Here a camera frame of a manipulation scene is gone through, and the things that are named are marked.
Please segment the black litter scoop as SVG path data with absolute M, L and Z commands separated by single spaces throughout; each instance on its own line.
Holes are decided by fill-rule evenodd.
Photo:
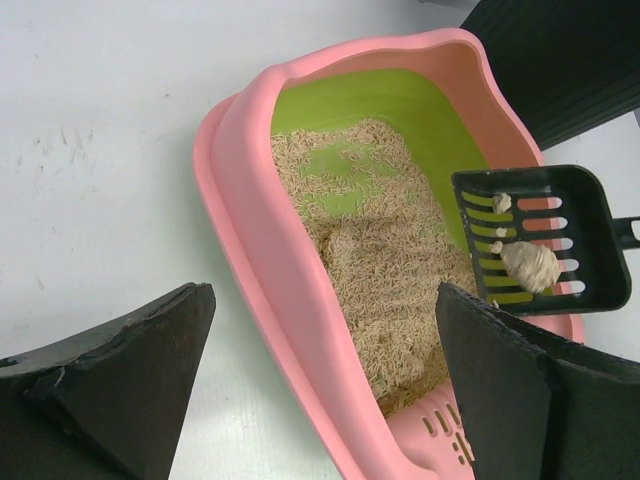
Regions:
M 578 165 L 456 172 L 453 190 L 478 294 L 516 316 L 548 316 L 614 311 L 632 292 L 624 251 L 636 249 L 634 218 L 614 218 L 604 189 Z M 493 212 L 492 198 L 506 192 L 511 209 Z M 542 293 L 525 291 L 490 251 L 503 243 L 527 241 L 555 253 L 561 274 Z

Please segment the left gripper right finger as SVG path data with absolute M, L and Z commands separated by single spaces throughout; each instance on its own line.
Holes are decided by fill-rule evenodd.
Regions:
M 436 318 L 476 478 L 638 478 L 638 363 L 449 283 Z

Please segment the beige cat litter pellets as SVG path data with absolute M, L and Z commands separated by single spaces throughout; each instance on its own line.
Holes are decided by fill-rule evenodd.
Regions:
M 367 118 L 342 130 L 277 132 L 271 150 L 385 416 L 448 376 L 437 290 L 476 288 L 470 256 L 404 138 Z

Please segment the scooped litter clump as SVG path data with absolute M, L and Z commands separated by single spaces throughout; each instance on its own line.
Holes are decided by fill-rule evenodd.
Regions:
M 542 293 L 555 285 L 560 277 L 559 260 L 545 245 L 527 241 L 496 241 L 490 251 L 501 258 L 506 273 L 527 292 Z

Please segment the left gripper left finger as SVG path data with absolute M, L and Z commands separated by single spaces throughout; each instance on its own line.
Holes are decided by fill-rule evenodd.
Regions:
M 2 478 L 168 478 L 215 309 L 187 283 L 2 359 Z

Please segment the pink green litter box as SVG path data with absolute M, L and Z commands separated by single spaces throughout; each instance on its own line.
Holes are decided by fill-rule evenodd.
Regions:
M 543 163 L 500 92 L 481 42 L 459 28 L 337 44 L 272 66 L 201 123 L 196 181 L 254 321 L 347 479 L 470 479 L 452 387 L 385 418 L 336 295 L 276 172 L 270 130 L 279 94 L 336 74 L 407 69 L 433 81 L 490 166 Z

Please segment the black trash bin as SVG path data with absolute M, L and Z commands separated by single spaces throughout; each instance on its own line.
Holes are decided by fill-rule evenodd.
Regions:
M 541 149 L 639 106 L 639 0 L 482 0 L 461 27 Z

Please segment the small litter crumb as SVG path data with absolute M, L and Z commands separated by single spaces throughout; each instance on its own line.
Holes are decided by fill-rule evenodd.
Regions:
M 506 192 L 498 193 L 492 198 L 493 212 L 497 215 L 508 212 L 512 207 L 512 199 Z

